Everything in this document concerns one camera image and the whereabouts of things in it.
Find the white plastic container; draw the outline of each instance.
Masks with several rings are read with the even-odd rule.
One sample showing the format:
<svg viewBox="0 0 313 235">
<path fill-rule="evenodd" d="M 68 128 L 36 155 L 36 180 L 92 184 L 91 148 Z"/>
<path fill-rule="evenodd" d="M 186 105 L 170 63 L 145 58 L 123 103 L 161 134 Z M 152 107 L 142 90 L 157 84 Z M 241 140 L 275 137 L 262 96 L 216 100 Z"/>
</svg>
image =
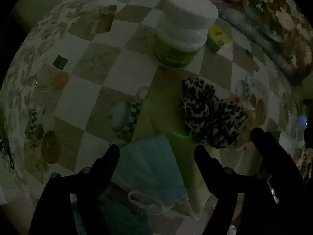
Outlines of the white plastic container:
<svg viewBox="0 0 313 235">
<path fill-rule="evenodd" d="M 208 0 L 163 0 L 153 52 L 164 67 L 187 66 L 205 44 L 217 8 Z"/>
</svg>

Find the white mask strap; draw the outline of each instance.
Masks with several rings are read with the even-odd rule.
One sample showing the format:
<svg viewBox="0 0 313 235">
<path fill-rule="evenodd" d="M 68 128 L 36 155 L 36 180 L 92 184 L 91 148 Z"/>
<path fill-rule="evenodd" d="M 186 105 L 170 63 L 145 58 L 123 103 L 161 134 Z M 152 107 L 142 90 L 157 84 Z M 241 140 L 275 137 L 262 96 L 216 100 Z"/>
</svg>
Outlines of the white mask strap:
<svg viewBox="0 0 313 235">
<path fill-rule="evenodd" d="M 178 200 L 177 202 L 178 202 L 179 204 L 183 205 L 183 206 L 186 208 L 186 210 L 187 210 L 187 212 L 188 212 L 190 218 L 193 218 L 193 219 L 195 219 L 195 220 L 198 220 L 198 219 L 200 218 L 199 215 L 196 215 L 196 214 L 193 212 L 193 210 L 192 210 L 192 208 L 191 208 L 191 206 L 190 206 L 190 203 L 189 203 L 189 200 L 188 200 L 187 197 L 184 197 L 184 198 L 182 198 L 181 200 Z"/>
<path fill-rule="evenodd" d="M 140 191 L 131 191 L 131 192 L 129 192 L 129 194 L 128 194 L 128 196 L 127 196 L 127 197 L 128 197 L 128 200 L 129 200 L 132 204 L 134 204 L 135 206 L 137 206 L 137 207 L 139 207 L 139 208 L 147 209 L 147 210 L 155 209 L 152 205 L 147 206 L 147 205 L 145 205 L 145 204 L 143 204 L 143 203 L 141 203 L 141 202 L 139 202 L 139 201 L 133 200 L 133 199 L 131 198 L 132 194 L 141 195 L 141 196 L 144 196 L 144 197 L 146 197 L 146 198 L 149 198 L 149 199 L 151 199 L 151 200 L 157 202 L 157 203 L 161 206 L 161 211 L 160 211 L 158 214 L 155 214 L 155 215 L 159 215 L 159 214 L 161 214 L 161 213 L 164 212 L 164 204 L 163 204 L 163 202 L 161 202 L 161 201 L 159 201 L 159 200 L 157 200 L 157 199 L 155 199 L 155 198 L 153 198 L 153 197 L 151 197 L 151 196 L 149 196 L 149 195 L 146 195 L 146 194 L 144 194 L 144 193 L 142 193 L 142 192 L 140 192 Z"/>
</svg>

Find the surgical mask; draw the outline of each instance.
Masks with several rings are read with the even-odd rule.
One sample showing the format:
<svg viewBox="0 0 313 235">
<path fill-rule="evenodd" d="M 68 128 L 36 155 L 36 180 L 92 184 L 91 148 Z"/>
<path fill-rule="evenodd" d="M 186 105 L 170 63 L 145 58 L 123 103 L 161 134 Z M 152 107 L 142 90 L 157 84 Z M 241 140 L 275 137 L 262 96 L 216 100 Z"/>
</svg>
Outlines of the surgical mask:
<svg viewBox="0 0 313 235">
<path fill-rule="evenodd" d="M 152 235 L 145 212 L 134 213 L 105 194 L 101 194 L 97 199 L 97 205 L 112 235 Z M 78 234 L 87 235 L 77 202 L 72 203 L 72 210 Z"/>
<path fill-rule="evenodd" d="M 193 215 L 171 145 L 163 134 L 121 148 L 112 181 L 129 192 L 130 202 L 152 214 L 168 212 L 178 202 Z"/>
</svg>

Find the leopard print fabric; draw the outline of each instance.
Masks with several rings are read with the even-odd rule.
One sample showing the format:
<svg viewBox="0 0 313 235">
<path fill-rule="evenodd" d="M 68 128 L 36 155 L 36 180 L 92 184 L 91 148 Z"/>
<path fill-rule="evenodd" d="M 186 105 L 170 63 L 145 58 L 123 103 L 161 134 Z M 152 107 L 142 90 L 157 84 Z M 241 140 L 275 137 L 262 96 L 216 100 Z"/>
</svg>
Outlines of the leopard print fabric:
<svg viewBox="0 0 313 235">
<path fill-rule="evenodd" d="M 188 134 L 195 141 L 207 141 L 215 148 L 236 142 L 245 120 L 243 109 L 228 99 L 219 99 L 212 85 L 195 78 L 182 81 L 183 99 L 178 108 Z"/>
</svg>

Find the checkered tablecloth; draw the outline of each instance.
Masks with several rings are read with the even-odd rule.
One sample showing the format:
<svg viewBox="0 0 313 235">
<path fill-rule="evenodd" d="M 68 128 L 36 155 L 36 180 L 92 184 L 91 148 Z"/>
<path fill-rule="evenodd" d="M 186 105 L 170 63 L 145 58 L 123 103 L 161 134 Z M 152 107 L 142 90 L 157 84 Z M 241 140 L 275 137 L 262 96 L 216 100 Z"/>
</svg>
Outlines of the checkered tablecloth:
<svg viewBox="0 0 313 235">
<path fill-rule="evenodd" d="M 108 12 L 114 15 L 112 25 L 106 25 L 109 17 L 94 12 L 97 6 L 113 9 Z M 175 76 L 159 67 L 151 45 L 161 9 L 161 0 L 64 0 L 32 30 L 0 94 L 17 167 L 11 172 L 18 183 L 43 188 L 52 172 L 70 175 L 91 166 L 114 139 L 109 123 L 113 105 L 132 99 L 143 86 L 149 86 L 150 93 L 157 91 L 171 77 L 200 77 L 214 85 L 218 96 L 228 98 L 238 81 L 250 74 L 256 79 L 252 92 L 266 105 L 261 127 L 295 137 L 294 125 L 301 113 L 298 96 L 262 49 L 225 21 L 218 19 L 216 24 L 232 42 L 217 54 L 205 45 Z M 61 90 L 51 87 L 60 71 L 69 75 Z M 40 147 L 25 146 L 31 108 L 39 114 L 44 111 L 38 121 L 59 137 L 61 152 L 55 164 L 44 163 L 36 150 Z M 286 109 L 288 124 L 283 119 Z"/>
</svg>

